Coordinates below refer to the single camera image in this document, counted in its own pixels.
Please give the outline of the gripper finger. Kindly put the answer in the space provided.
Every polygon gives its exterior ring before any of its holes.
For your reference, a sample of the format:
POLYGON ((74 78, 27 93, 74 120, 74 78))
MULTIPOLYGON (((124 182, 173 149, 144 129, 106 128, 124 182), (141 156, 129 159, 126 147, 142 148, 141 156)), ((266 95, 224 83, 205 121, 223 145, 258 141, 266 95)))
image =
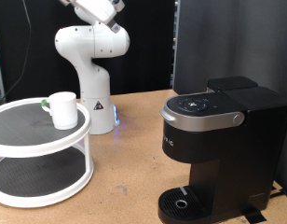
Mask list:
POLYGON ((111 29, 112 32, 117 34, 120 30, 120 25, 114 20, 111 19, 108 23, 107 26, 111 29))

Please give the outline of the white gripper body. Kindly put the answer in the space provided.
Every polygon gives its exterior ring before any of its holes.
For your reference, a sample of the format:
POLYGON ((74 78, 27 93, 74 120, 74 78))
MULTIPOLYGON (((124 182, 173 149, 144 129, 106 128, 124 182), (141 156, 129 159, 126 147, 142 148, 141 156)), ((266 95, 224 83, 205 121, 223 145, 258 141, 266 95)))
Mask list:
POLYGON ((103 23, 108 23, 116 15, 114 6, 108 0, 70 0, 70 3, 103 23))

